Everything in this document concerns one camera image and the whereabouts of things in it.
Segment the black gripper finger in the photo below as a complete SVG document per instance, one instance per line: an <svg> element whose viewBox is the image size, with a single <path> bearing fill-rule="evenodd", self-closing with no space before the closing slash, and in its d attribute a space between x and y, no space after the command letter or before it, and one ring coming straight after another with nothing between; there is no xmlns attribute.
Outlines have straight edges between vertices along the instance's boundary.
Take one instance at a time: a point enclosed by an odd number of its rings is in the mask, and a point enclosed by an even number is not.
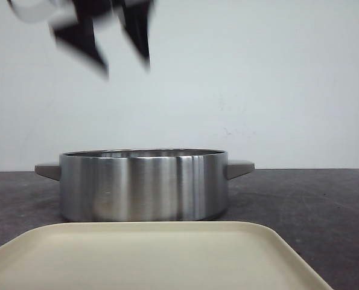
<svg viewBox="0 0 359 290"><path fill-rule="evenodd" d="M122 28L130 39L141 63L150 69L148 19L154 1L121 1Z"/></svg>
<svg viewBox="0 0 359 290"><path fill-rule="evenodd" d="M67 44L75 52L91 61L107 77L108 64L101 56L95 42L94 20L110 11L109 1L72 1L76 20L52 27L56 41Z"/></svg>

